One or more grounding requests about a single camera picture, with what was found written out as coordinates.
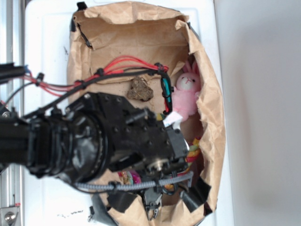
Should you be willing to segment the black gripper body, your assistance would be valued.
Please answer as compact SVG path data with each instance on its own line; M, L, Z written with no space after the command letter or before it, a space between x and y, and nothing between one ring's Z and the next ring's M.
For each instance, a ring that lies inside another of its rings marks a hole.
M164 125L148 108L135 108L122 96L88 92L68 106L78 129L90 129L79 141L89 156L96 152L92 175L136 170L157 177L187 169L187 143L179 129Z

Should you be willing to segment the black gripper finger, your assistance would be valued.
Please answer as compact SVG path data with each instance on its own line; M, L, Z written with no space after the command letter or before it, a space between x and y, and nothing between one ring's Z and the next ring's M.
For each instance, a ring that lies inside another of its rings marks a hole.
M143 205L149 221L158 216L163 192L161 188L148 188L143 193Z
M180 198L190 212L195 211L205 203L204 191L195 187L191 187L188 191L181 191Z

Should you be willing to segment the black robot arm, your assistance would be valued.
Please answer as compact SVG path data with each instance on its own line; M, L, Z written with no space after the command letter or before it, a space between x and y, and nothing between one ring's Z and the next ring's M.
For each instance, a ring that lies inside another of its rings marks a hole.
M122 97L88 92L62 114L60 99L28 115L0 119L0 168L25 166L38 178L57 177L75 189L108 194L109 208L125 212L141 197L148 219L164 194L180 194L190 212L207 201L210 186L191 185L189 147L179 129Z

